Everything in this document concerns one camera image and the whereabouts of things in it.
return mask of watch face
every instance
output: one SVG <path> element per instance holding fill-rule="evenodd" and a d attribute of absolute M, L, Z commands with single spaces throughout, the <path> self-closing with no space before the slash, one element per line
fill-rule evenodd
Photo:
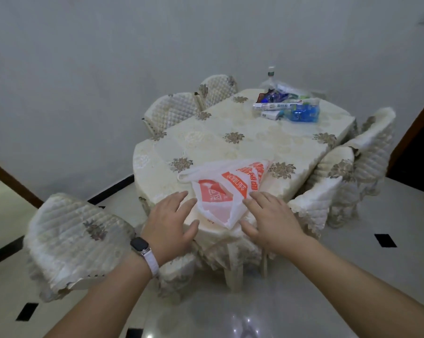
<path fill-rule="evenodd" d="M 133 248 L 136 251 L 143 251 L 143 250 L 146 250 L 147 248 L 149 248 L 148 242 L 146 242 L 141 237 L 137 237 L 137 238 L 134 238 L 133 240 L 131 240 L 130 245 L 133 246 Z"/>

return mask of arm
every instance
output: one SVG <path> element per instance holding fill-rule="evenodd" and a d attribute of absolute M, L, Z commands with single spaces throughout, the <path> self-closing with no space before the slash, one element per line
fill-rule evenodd
<path fill-rule="evenodd" d="M 187 191 L 173 193 L 151 211 L 141 237 L 145 239 L 159 264 L 164 265 L 190 247 L 198 232 L 199 221 L 193 221 L 183 233 L 183 223 L 196 204 L 196 198 L 181 201 Z M 141 293 L 152 279 L 146 261 L 131 252 L 99 285 L 65 315 L 46 338 L 118 337 Z"/>
<path fill-rule="evenodd" d="M 306 236 L 287 204 L 254 192 L 244 204 L 257 229 L 242 230 L 267 250 L 283 255 L 323 293 L 359 337 L 424 337 L 424 306 Z"/>

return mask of smartwatch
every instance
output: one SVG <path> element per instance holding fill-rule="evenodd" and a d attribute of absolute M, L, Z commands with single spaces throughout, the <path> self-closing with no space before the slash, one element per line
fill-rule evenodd
<path fill-rule="evenodd" d="M 155 277 L 159 273 L 159 264 L 152 253 L 151 247 L 149 247 L 149 243 L 141 237 L 137 237 L 130 241 L 130 246 L 133 251 L 146 260 L 151 269 L 152 277 Z"/>

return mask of wooden door frame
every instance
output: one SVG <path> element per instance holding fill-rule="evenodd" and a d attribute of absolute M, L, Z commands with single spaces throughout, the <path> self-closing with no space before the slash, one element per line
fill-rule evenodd
<path fill-rule="evenodd" d="M 420 112 L 420 114 L 417 116 L 417 118 L 414 120 L 414 122 L 409 127 L 406 134 L 402 137 L 401 141 L 398 143 L 398 145 L 393 150 L 392 154 L 390 155 L 389 160 L 389 167 L 387 168 L 387 173 L 389 174 L 392 167 L 397 162 L 398 158 L 400 158 L 401 154 L 405 151 L 405 149 L 409 146 L 409 144 L 412 142 L 414 137 L 417 136 L 417 134 L 422 130 L 424 126 L 424 108 Z"/>
<path fill-rule="evenodd" d="M 10 187 L 22 198 L 27 200 L 35 208 L 39 209 L 40 206 L 43 204 L 43 201 L 40 198 L 38 198 L 32 192 L 30 192 L 27 187 L 25 187 L 23 184 L 17 181 L 11 174 L 9 174 L 2 167 L 0 167 L 0 181 L 3 182 L 8 187 Z"/>

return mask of white watch strap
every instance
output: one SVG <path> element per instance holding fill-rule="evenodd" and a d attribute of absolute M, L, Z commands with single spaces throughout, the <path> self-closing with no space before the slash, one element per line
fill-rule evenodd
<path fill-rule="evenodd" d="M 151 269 L 152 277 L 156 276 L 159 273 L 159 264 L 157 263 L 157 260 L 154 257 L 152 250 L 149 250 L 148 252 L 146 252 L 142 256 L 146 260 L 149 268 Z"/>

